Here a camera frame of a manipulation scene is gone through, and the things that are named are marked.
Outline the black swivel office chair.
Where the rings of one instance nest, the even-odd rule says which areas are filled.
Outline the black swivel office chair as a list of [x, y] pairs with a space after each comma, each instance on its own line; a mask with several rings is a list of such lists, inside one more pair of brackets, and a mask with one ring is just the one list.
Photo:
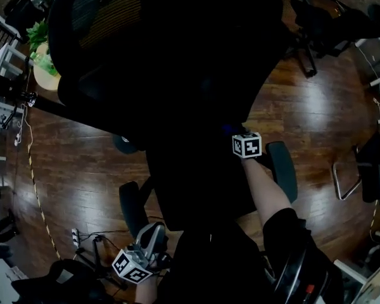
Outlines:
[[314, 51], [317, 58], [337, 57], [354, 41], [380, 37], [380, 22], [360, 10], [349, 9], [333, 18], [327, 10], [308, 1], [291, 0], [290, 3], [296, 14], [298, 31], [290, 33], [285, 57], [303, 50], [311, 64], [309, 69], [302, 68], [308, 78], [317, 74]]

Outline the person's right forearm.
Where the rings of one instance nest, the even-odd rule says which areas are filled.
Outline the person's right forearm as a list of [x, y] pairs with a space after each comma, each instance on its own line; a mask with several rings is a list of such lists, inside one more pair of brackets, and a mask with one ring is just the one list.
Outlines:
[[262, 226], [277, 212], [291, 208], [284, 191], [266, 173], [261, 164], [251, 158], [242, 159], [241, 163]]

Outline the person's black shirt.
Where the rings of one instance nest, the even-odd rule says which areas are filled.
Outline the person's black shirt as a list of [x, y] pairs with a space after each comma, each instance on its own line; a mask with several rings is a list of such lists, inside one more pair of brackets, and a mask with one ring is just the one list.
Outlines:
[[[306, 248], [302, 269], [317, 248], [291, 207], [263, 219], [266, 258], [279, 278], [295, 250]], [[170, 272], [161, 280], [152, 304], [283, 304], [265, 273], [264, 256], [242, 228], [224, 220], [210, 230], [184, 231]]]

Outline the black office chair seat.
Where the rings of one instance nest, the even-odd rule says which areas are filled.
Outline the black office chair seat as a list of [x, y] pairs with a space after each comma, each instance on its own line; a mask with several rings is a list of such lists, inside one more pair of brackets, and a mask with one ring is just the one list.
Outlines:
[[171, 231], [237, 219], [256, 210], [241, 160], [230, 151], [177, 155], [149, 149], [146, 159], [161, 214]]

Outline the potted green plant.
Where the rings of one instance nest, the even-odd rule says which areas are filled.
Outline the potted green plant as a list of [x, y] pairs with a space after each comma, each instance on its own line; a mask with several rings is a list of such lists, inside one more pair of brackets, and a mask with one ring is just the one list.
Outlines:
[[45, 20], [35, 22], [33, 27], [27, 29], [30, 52], [36, 52], [41, 44], [49, 45], [48, 24]]

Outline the round wooden table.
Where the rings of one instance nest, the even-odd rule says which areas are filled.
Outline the round wooden table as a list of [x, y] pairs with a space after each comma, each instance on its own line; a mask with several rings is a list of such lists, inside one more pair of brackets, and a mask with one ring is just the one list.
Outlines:
[[57, 91], [60, 83], [61, 75], [51, 75], [34, 61], [33, 73], [35, 81], [38, 85], [47, 91]]

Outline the black mesh desk chair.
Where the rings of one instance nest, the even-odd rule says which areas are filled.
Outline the black mesh desk chair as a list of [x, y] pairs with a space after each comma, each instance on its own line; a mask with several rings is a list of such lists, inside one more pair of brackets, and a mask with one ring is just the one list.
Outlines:
[[9, 0], [4, 7], [5, 24], [18, 31], [23, 41], [28, 40], [27, 29], [45, 19], [45, 12], [36, 8], [31, 0]]

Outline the black mesh chair backrest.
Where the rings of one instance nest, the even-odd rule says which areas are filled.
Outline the black mesh chair backrest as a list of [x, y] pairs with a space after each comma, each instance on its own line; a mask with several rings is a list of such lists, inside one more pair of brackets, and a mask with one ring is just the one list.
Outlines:
[[139, 149], [175, 126], [244, 122], [284, 55], [282, 0], [55, 0], [66, 115]]

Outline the black coat rack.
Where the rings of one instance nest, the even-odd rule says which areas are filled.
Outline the black coat rack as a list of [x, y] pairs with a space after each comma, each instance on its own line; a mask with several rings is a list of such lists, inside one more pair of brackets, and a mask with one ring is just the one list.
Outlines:
[[28, 92], [25, 90], [28, 81], [29, 72], [23, 72], [13, 80], [0, 75], [0, 96], [14, 102], [14, 104], [25, 103], [32, 108], [109, 132], [114, 135], [113, 142], [116, 148], [124, 154], [129, 155], [140, 150], [127, 138], [126, 133], [121, 132], [121, 128], [117, 126], [117, 116], [107, 114], [98, 106], [85, 108], [65, 106], [40, 96], [34, 91]]

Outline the black bag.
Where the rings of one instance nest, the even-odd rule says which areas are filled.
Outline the black bag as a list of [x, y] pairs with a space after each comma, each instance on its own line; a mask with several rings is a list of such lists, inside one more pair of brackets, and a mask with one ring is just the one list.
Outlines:
[[54, 262], [49, 272], [11, 283], [19, 294], [13, 304], [112, 304], [102, 282], [84, 263], [64, 259]]

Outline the black worn harness pack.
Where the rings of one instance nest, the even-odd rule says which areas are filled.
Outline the black worn harness pack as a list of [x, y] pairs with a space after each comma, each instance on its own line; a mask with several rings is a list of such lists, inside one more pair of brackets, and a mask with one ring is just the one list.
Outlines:
[[317, 300], [341, 300], [341, 274], [318, 249], [290, 254], [275, 283], [275, 304], [316, 304]]

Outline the person's left forearm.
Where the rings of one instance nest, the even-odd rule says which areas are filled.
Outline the person's left forearm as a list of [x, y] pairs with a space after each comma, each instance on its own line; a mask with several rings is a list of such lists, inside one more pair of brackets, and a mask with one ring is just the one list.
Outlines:
[[152, 275], [136, 287], [137, 304], [153, 304], [158, 297], [158, 276]]

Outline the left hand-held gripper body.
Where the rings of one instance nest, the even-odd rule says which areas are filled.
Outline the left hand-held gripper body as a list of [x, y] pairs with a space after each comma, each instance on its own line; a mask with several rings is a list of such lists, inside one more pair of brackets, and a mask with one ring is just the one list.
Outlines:
[[120, 250], [111, 266], [119, 278], [140, 284], [156, 274], [151, 267], [155, 262], [154, 246], [142, 248], [140, 244], [130, 244]]

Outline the small green plastic bottle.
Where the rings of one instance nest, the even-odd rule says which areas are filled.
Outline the small green plastic bottle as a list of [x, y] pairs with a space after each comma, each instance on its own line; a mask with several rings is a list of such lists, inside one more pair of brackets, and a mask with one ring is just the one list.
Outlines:
[[58, 71], [55, 69], [49, 54], [33, 51], [30, 54], [30, 58], [33, 60], [35, 66], [41, 68], [48, 74], [52, 76], [56, 76], [58, 74]]

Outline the yellow black striped tape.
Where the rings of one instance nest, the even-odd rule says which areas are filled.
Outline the yellow black striped tape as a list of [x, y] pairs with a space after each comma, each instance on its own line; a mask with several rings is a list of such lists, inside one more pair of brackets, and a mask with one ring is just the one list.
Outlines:
[[27, 147], [27, 150], [28, 150], [28, 164], [29, 164], [29, 169], [30, 169], [30, 175], [31, 175], [31, 179], [32, 179], [32, 184], [33, 184], [33, 188], [34, 188], [34, 193], [35, 193], [35, 198], [37, 200], [37, 205], [39, 207], [39, 211], [41, 213], [41, 218], [42, 218], [42, 221], [43, 221], [43, 224], [44, 224], [44, 227], [45, 227], [45, 230], [48, 234], [48, 237], [49, 237], [49, 240], [52, 244], [52, 247], [56, 253], [56, 256], [59, 260], [62, 260], [62, 257], [56, 247], [56, 244], [55, 244], [55, 241], [51, 235], [51, 231], [50, 231], [50, 228], [48, 226], [48, 223], [47, 223], [47, 220], [46, 220], [46, 216], [44, 214], [44, 210], [43, 210], [43, 207], [42, 207], [42, 203], [41, 203], [41, 199], [39, 197], [39, 193], [38, 193], [38, 190], [37, 190], [37, 184], [35, 182], [35, 175], [34, 175], [34, 168], [33, 168], [33, 163], [32, 163], [32, 155], [31, 155], [31, 147], [32, 147], [32, 143], [28, 145]]

